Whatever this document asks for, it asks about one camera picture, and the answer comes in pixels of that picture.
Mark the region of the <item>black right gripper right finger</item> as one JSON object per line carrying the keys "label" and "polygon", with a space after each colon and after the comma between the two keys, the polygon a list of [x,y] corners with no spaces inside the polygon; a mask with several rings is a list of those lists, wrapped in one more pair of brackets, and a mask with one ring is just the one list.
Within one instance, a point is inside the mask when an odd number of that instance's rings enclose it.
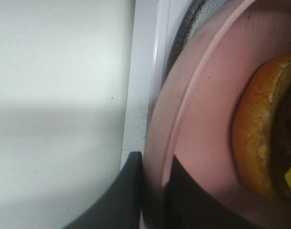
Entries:
{"label": "black right gripper right finger", "polygon": [[251,229],[253,224],[218,203],[188,174],[176,156],[167,184],[165,229]]}

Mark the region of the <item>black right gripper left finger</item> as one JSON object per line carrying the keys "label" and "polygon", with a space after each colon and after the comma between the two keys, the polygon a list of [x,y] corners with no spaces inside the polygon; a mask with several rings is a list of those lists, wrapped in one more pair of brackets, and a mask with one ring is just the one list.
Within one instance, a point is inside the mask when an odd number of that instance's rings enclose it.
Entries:
{"label": "black right gripper left finger", "polygon": [[143,168],[141,152],[131,152],[109,189],[66,229],[137,229]]}

